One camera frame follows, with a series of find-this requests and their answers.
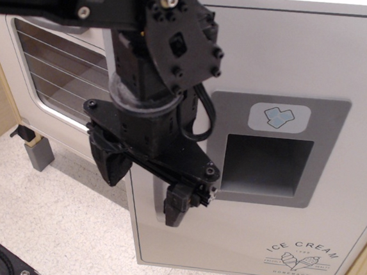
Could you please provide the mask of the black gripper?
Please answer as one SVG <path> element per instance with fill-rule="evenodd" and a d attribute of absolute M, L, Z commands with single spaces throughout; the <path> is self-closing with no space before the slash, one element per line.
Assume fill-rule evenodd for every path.
<path fill-rule="evenodd" d="M 89 99 L 83 104 L 90 118 L 92 156 L 103 180 L 114 187 L 136 163 L 166 181 L 170 186 L 165 224 L 173 228 L 180 225 L 190 204 L 207 206 L 213 200 L 213 185 L 220 175 L 199 145 L 180 132 L 193 128 L 197 101 L 196 94 L 187 93 L 159 117 L 124 113 L 111 101 Z"/>

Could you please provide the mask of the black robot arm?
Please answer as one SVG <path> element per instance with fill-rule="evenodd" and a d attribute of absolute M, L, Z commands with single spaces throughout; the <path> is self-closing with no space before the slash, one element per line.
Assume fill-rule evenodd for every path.
<path fill-rule="evenodd" d="M 193 132 L 197 105 L 211 122 L 204 81 L 219 77 L 224 52 L 214 13 L 198 0 L 0 0 L 0 14 L 43 17 L 64 26 L 107 28 L 115 64 L 110 100 L 87 100 L 96 165 L 116 185 L 137 164 L 167 182 L 167 226 L 215 198 L 220 172 Z"/>

